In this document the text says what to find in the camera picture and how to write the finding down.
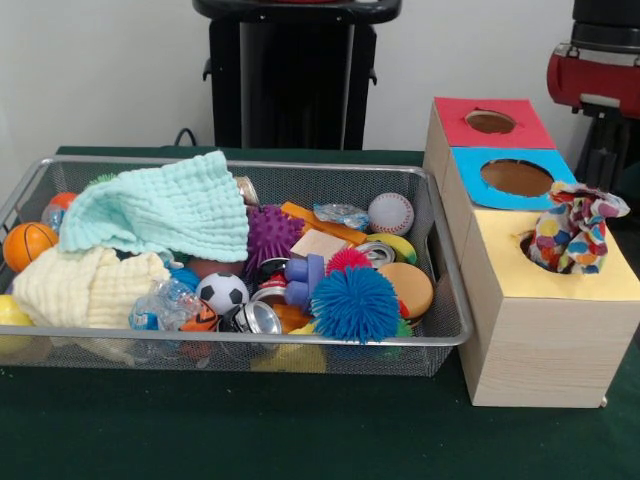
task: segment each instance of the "orange ball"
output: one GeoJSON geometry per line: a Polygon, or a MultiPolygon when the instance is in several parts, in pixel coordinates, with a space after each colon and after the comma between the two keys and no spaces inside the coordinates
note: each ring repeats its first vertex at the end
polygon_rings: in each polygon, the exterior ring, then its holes
{"type": "Polygon", "coordinates": [[[2,254],[9,268],[20,273],[56,243],[58,235],[51,228],[37,222],[23,223],[9,232],[2,245],[2,254]]]}
{"type": "Polygon", "coordinates": [[[53,197],[49,202],[49,205],[58,205],[60,208],[68,210],[71,206],[71,203],[76,199],[77,196],[78,195],[75,193],[62,192],[53,197]]]}

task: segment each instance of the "yellow ball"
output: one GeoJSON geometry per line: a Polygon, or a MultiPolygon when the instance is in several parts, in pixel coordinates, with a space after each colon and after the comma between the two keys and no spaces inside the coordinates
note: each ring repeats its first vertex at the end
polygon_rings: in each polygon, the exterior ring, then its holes
{"type": "MultiPolygon", "coordinates": [[[[11,295],[0,295],[0,325],[33,327],[33,322],[20,310],[11,295]]],[[[30,343],[31,337],[0,335],[0,355],[15,353],[30,343]]]]}

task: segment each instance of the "black stand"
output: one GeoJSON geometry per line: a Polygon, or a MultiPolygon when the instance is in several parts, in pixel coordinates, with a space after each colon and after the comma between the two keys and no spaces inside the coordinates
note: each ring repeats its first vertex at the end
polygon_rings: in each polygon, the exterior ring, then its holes
{"type": "Polygon", "coordinates": [[[592,110],[585,106],[584,113],[594,119],[580,155],[576,179],[590,187],[612,191],[626,164],[631,121],[614,109],[592,110]]]}
{"type": "Polygon", "coordinates": [[[216,145],[362,149],[376,34],[401,0],[193,0],[212,19],[216,145]]]}

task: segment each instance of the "red square top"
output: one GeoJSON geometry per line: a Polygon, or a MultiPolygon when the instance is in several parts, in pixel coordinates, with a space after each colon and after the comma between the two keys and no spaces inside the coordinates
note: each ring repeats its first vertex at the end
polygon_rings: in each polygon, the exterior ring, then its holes
{"type": "Polygon", "coordinates": [[[529,100],[435,99],[451,147],[556,149],[529,100]]]}

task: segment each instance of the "purple spiky ball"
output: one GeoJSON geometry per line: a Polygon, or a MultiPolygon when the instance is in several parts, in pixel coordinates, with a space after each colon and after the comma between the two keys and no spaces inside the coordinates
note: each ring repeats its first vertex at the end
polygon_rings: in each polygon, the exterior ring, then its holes
{"type": "Polygon", "coordinates": [[[290,258],[291,247],[300,240],[303,227],[304,220],[289,217],[274,205],[252,210],[249,213],[247,273],[252,275],[270,258],[290,258]]]}

